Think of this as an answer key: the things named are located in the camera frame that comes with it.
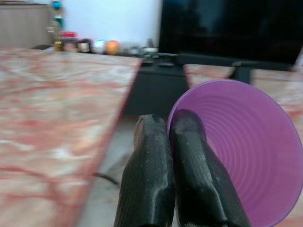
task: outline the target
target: pink marble surface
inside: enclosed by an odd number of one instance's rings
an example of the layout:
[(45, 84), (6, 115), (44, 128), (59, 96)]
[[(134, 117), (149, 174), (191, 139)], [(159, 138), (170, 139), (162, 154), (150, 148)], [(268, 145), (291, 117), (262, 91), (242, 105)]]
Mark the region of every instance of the pink marble surface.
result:
[[(226, 78), (232, 72), (232, 67), (186, 65), (185, 72), (189, 87), (194, 87), (202, 82)], [(302, 74), (284, 71), (254, 70), (253, 84), (270, 95), (282, 106), (292, 119), (303, 141)], [(301, 193), (299, 201), (292, 212), (278, 226), (303, 226), (303, 193)]]
[(0, 227), (71, 227), (140, 60), (0, 48)]

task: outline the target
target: orange ball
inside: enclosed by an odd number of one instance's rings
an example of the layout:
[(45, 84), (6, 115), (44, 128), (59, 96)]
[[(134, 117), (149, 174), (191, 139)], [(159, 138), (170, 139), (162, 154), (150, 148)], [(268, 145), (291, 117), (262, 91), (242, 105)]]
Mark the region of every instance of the orange ball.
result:
[(109, 55), (116, 55), (120, 51), (120, 44), (115, 40), (108, 41), (106, 44), (106, 53)]

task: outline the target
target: black cabinet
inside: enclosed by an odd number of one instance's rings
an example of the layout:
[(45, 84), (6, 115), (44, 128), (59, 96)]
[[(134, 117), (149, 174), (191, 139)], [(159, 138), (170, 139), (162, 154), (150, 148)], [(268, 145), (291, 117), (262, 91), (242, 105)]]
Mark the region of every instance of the black cabinet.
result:
[(141, 66), (126, 104), (125, 114), (157, 114), (167, 118), (188, 85), (182, 66)]

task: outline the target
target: television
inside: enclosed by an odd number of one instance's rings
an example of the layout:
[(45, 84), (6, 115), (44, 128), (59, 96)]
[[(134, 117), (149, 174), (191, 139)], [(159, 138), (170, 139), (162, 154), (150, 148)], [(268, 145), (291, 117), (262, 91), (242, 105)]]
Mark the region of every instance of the television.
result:
[(187, 54), (187, 63), (285, 69), (302, 46), (303, 0), (163, 0), (159, 52)]

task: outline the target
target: plastic cup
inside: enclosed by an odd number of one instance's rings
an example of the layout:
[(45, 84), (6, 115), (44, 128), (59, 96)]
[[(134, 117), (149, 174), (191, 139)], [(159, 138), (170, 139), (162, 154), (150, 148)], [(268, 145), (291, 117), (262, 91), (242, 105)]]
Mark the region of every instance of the plastic cup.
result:
[(261, 90), (216, 80), (188, 90), (172, 108), (196, 112), (253, 227), (272, 227), (295, 206), (303, 185), (303, 149), (285, 111)]

